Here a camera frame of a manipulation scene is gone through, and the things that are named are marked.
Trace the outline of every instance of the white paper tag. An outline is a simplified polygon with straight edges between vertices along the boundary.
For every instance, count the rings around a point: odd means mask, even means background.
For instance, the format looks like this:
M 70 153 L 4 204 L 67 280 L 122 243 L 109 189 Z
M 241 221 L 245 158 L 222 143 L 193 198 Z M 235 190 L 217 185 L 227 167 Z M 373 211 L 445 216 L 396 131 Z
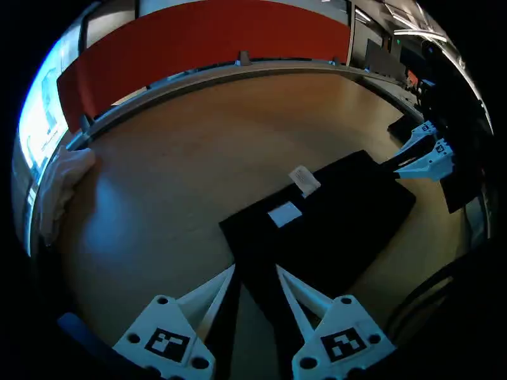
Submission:
M 311 174 L 310 170 L 306 169 L 304 166 L 298 166 L 296 169 L 292 170 L 289 177 L 303 192 L 305 198 L 321 187 L 321 183 Z
M 292 202 L 284 203 L 267 214 L 271 217 L 278 228 L 303 215 L 303 213 L 299 211 Z

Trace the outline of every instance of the white cloth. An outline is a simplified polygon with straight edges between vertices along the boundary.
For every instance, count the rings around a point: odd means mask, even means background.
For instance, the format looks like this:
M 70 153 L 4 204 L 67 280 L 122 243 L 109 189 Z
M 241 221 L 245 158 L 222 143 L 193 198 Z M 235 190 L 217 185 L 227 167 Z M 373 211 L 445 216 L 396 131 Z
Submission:
M 67 151 L 63 146 L 48 164 L 39 186 L 39 232 L 46 245 L 58 236 L 58 221 L 74 195 L 72 188 L 94 164 L 91 149 Z

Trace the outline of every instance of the ceiling light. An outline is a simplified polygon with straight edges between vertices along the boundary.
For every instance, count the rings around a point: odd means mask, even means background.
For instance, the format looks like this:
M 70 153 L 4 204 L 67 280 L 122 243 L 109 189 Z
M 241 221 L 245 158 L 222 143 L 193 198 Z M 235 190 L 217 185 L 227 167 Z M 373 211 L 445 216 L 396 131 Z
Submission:
M 357 9 L 357 8 L 356 8 L 356 13 L 357 13 L 359 16 L 363 17 L 366 21 L 368 21 L 368 22 L 370 22 L 370 21 L 371 21 L 371 18 L 370 18 L 370 17 L 366 16 L 363 12 L 361 12 L 361 11 L 360 11 L 359 9 Z
M 447 39 L 443 35 L 435 32 L 430 32 L 429 30 L 402 29 L 395 30 L 394 35 L 418 35 L 419 37 L 427 37 L 438 41 L 447 42 Z
M 393 15 L 393 18 L 395 20 L 398 20 L 400 21 L 401 23 L 404 23 L 405 25 L 407 25 L 410 29 L 417 29 L 417 26 L 415 26 L 414 24 L 412 24 L 409 20 L 403 18 L 402 16 L 399 16 L 397 15 L 396 13 L 394 13 Z

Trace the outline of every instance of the desk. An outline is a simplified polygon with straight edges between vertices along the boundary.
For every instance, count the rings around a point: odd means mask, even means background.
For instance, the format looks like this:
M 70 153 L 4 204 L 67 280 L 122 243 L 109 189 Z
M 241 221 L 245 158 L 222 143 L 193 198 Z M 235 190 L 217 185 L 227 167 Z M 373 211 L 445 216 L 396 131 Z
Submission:
M 289 184 L 297 165 L 315 170 L 359 149 L 386 160 L 397 151 L 386 128 L 400 116 L 342 76 L 305 73 L 204 88 L 109 130 L 90 145 L 98 163 L 58 241 L 80 316 L 113 345 L 155 295 L 179 297 L 231 265 L 218 222 Z M 463 216 L 448 214 L 438 183 L 402 184 L 417 202 L 350 290 L 381 326 L 464 241 Z M 276 378 L 270 328 L 242 289 L 233 379 Z

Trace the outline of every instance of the red wall panel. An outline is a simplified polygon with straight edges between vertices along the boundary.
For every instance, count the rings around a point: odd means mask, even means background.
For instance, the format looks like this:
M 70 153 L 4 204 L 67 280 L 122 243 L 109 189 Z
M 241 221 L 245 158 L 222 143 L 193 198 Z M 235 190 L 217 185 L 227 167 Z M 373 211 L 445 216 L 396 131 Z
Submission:
M 134 20 L 85 50 L 58 79 L 69 129 L 156 80 L 192 68 L 251 58 L 347 59 L 350 28 L 269 1 L 198 1 Z

